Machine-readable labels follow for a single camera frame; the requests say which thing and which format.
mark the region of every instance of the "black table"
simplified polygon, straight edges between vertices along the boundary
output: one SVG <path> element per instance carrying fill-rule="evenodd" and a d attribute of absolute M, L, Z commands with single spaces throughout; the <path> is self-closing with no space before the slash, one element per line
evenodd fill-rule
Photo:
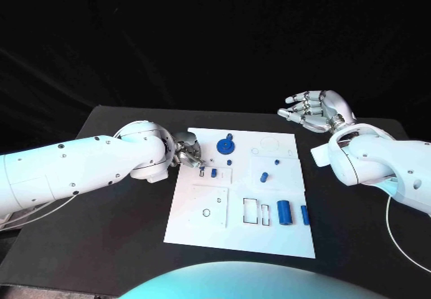
<path fill-rule="evenodd" d="M 134 120 L 151 120 L 170 132 L 197 127 L 295 134 L 315 259 L 162 243 L 177 179 L 177 169 L 170 169 L 170 177 L 154 184 L 126 177 L 79 195 L 27 225 L 0 266 L 0 284 L 118 296 L 177 268 L 242 260 L 314 271 L 389 298 L 429 294 L 431 274 L 389 239 L 386 194 L 363 185 L 345 187 L 330 167 L 314 164 L 309 149 L 327 142 L 328 134 L 306 131 L 276 115 L 96 107 L 77 138 L 112 135 Z M 406 139 L 396 121 L 360 121 Z M 389 222 L 400 248 L 431 267 L 428 215 L 392 202 Z"/>

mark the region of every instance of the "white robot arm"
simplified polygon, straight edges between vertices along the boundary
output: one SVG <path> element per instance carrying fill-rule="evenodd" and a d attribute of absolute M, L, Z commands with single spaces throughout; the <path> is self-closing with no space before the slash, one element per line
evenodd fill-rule
<path fill-rule="evenodd" d="M 431 214 L 431 145 L 396 141 L 379 128 L 355 124 L 344 99 L 332 91 L 304 92 L 285 100 L 299 102 L 278 115 L 314 132 L 330 131 L 327 144 L 311 149 L 315 164 L 330 164 L 347 185 L 380 188 L 392 198 Z"/>
<path fill-rule="evenodd" d="M 200 166 L 193 133 L 171 136 L 155 123 L 135 121 L 113 137 L 95 136 L 0 156 L 0 215 L 115 184 L 129 174 L 149 183 L 167 167 Z"/>

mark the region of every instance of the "white board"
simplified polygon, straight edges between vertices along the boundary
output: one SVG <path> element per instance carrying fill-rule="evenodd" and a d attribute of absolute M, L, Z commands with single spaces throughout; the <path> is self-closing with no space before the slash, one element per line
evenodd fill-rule
<path fill-rule="evenodd" d="M 188 131 L 195 134 L 207 163 L 203 177 L 198 168 L 180 166 L 164 242 L 314 259 L 311 230 L 301 217 L 305 196 L 294 135 L 201 128 Z M 223 155 L 216 144 L 227 133 L 234 150 Z M 213 168 L 223 177 L 210 177 Z M 262 172 L 268 173 L 263 183 Z M 223 202 L 214 202 L 219 192 L 226 194 L 226 198 L 217 197 Z M 257 224 L 243 223 L 243 198 L 256 200 Z M 292 225 L 278 223 L 279 200 L 289 201 Z M 204 216 L 210 205 L 207 209 L 214 209 L 214 213 Z M 268 215 L 269 225 L 262 225 L 262 216 L 266 224 Z"/>

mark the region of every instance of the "black curtain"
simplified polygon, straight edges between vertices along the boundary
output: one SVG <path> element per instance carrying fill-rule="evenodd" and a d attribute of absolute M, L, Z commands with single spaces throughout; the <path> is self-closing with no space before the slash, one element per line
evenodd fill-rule
<path fill-rule="evenodd" d="M 328 89 L 429 140 L 428 19 L 407 1 L 4 1 L 0 152 L 73 139 L 96 105 L 276 113 Z"/>

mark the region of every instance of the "cable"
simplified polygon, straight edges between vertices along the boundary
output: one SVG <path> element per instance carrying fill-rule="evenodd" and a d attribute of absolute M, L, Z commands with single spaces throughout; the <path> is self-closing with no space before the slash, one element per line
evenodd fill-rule
<path fill-rule="evenodd" d="M 136 121 L 132 121 L 131 123 L 128 123 L 118 131 L 116 131 L 116 133 L 113 134 L 113 138 L 116 138 L 118 137 L 118 134 L 119 134 L 119 132 L 121 132 L 121 130 L 126 127 L 126 126 L 129 126 L 129 125 L 132 125 L 134 123 L 141 123 L 142 121 L 141 120 L 136 120 Z"/>
<path fill-rule="evenodd" d="M 23 214 L 18 218 L 4 222 L 4 223 L 0 223 L 0 226 L 5 226 L 7 224 L 10 223 L 14 223 L 15 221 L 18 221 L 21 218 L 25 218 L 27 216 L 30 216 L 33 213 L 38 212 L 44 207 L 47 207 L 54 201 L 48 201 L 41 207 L 38 207 L 37 209 L 34 209 L 31 212 Z"/>
<path fill-rule="evenodd" d="M 431 270 L 426 269 L 422 265 L 419 265 L 419 264 L 412 260 L 412 258 L 406 255 L 406 253 L 402 251 L 402 249 L 400 249 L 400 247 L 399 247 L 399 245 L 397 245 L 397 243 L 396 243 L 396 241 L 394 241 L 394 239 L 393 239 L 393 235 L 392 235 L 390 228 L 389 228 L 389 203 L 390 203 L 390 196 L 389 196 L 389 198 L 387 198 L 387 204 L 386 204 L 386 227 L 387 227 L 387 232 L 389 232 L 389 236 L 390 236 L 392 242 L 393 242 L 393 244 L 394 244 L 397 250 L 399 250 L 400 253 L 403 254 L 403 256 L 410 260 L 410 262 L 412 262 L 416 266 L 419 266 L 425 271 L 428 271 L 428 272 L 431 273 Z"/>
<path fill-rule="evenodd" d="M 30 220 L 30 221 L 21 223 L 21 224 L 17 224 L 17 225 L 10 226 L 10 227 L 7 227 L 7 228 L 4 228 L 4 229 L 0 229 L 0 232 L 1 232 L 2 230 L 5 230 L 5 229 L 12 229 L 14 227 L 18 227 L 18 226 L 21 226 L 21 225 L 25 225 L 25 224 L 31 223 L 33 221 L 38 220 L 40 218 L 43 218 L 44 216 L 47 216 L 47 215 L 48 215 L 50 213 L 53 213 L 60 207 L 63 207 L 63 206 L 69 203 L 69 201 L 70 201 L 76 196 L 77 196 L 77 194 L 73 195 L 73 196 L 69 198 L 69 200 L 67 200 L 61 205 L 59 205 L 50 212 L 47 212 L 44 215 L 41 215 L 40 217 L 34 218 L 33 220 Z"/>

